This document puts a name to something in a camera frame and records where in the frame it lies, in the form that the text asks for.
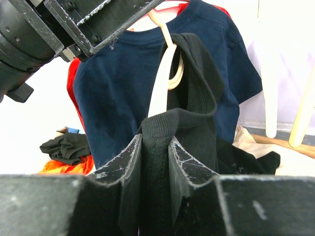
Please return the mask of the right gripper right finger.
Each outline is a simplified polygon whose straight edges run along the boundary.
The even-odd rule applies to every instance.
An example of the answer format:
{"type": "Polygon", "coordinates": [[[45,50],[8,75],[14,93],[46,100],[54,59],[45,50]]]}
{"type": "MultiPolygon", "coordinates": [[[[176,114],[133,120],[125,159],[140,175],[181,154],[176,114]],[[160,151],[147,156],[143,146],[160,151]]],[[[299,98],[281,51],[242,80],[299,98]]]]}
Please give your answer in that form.
{"type": "Polygon", "coordinates": [[[168,158],[175,235],[314,235],[313,177],[219,175],[177,139],[168,158]]]}

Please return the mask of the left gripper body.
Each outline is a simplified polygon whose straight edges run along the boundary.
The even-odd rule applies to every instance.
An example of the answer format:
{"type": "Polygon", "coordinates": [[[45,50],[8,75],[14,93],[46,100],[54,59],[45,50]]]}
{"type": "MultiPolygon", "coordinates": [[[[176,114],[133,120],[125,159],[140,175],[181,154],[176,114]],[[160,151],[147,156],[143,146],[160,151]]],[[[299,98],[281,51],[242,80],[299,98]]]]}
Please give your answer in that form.
{"type": "Polygon", "coordinates": [[[98,6],[96,0],[2,0],[0,2],[0,96],[25,103],[33,93],[26,81],[56,57],[89,56],[72,33],[98,6]]]}

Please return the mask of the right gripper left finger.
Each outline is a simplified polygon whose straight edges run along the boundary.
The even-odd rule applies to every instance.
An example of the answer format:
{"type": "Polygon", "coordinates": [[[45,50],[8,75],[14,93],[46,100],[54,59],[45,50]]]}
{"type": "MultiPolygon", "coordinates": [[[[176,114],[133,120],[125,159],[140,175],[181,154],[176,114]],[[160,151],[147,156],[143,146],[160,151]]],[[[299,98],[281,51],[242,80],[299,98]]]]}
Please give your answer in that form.
{"type": "Polygon", "coordinates": [[[87,176],[1,175],[1,235],[137,235],[141,139],[87,176]]]}

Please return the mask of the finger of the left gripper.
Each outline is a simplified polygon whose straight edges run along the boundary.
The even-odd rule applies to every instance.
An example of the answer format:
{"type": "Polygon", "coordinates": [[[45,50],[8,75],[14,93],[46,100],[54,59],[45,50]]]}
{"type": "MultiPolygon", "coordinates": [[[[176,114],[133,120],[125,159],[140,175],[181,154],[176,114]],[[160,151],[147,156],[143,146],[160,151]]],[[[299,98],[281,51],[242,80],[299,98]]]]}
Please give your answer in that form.
{"type": "Polygon", "coordinates": [[[115,40],[160,0],[45,0],[44,6],[87,57],[115,40]]]}

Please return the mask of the orange t shirt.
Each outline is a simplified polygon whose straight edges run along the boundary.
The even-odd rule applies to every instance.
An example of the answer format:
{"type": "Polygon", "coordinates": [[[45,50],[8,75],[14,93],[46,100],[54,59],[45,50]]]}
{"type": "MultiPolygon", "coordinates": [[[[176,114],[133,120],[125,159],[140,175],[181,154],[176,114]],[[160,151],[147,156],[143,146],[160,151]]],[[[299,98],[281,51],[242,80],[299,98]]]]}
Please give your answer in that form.
{"type": "Polygon", "coordinates": [[[80,162],[75,165],[68,165],[60,161],[50,160],[39,174],[72,174],[72,175],[88,175],[96,170],[93,157],[91,155],[80,157],[80,162]]]}

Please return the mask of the black t shirt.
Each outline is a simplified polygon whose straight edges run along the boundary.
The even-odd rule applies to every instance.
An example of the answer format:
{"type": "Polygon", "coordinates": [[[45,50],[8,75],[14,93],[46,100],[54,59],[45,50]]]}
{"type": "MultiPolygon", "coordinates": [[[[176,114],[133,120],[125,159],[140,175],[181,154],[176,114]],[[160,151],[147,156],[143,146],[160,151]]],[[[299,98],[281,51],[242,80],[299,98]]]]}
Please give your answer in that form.
{"type": "Polygon", "coordinates": [[[42,153],[48,154],[52,160],[71,166],[81,163],[82,157],[91,155],[85,134],[65,133],[48,140],[39,148],[42,153]]]}
{"type": "Polygon", "coordinates": [[[281,159],[273,151],[255,158],[217,137],[214,116],[223,80],[195,34],[174,34],[172,39],[184,74],[168,94],[167,111],[140,126],[140,234],[231,236],[214,177],[274,175],[281,159]]]}

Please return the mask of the cream hanger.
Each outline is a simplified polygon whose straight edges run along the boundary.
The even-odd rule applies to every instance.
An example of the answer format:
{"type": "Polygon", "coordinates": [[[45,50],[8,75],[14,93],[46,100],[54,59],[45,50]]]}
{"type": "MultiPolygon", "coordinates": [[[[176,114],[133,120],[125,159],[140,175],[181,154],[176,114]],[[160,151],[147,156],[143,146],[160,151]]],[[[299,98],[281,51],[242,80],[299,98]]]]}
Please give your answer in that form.
{"type": "Polygon", "coordinates": [[[271,31],[267,23],[268,0],[259,0],[257,7],[260,70],[265,104],[265,133],[268,138],[277,134],[278,80],[277,66],[273,61],[275,47],[269,37],[271,31]]]}
{"type": "Polygon", "coordinates": [[[172,41],[166,22],[161,17],[159,17],[154,10],[151,10],[148,13],[148,16],[157,26],[160,27],[167,45],[156,74],[148,111],[148,117],[153,117],[155,115],[166,112],[168,92],[179,85],[184,73],[184,62],[183,58],[180,56],[177,72],[175,76],[170,79],[170,70],[172,67],[172,62],[175,56],[177,45],[172,41]]]}

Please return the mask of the peach hanger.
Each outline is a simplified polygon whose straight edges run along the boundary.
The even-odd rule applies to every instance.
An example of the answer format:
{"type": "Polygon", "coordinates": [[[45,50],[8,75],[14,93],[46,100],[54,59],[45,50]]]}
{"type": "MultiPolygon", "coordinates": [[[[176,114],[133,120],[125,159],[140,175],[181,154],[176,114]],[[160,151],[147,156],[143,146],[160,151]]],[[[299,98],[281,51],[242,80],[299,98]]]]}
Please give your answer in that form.
{"type": "Polygon", "coordinates": [[[309,127],[315,109],[315,69],[312,70],[295,122],[289,137],[289,145],[297,148],[301,145],[309,127]]]}

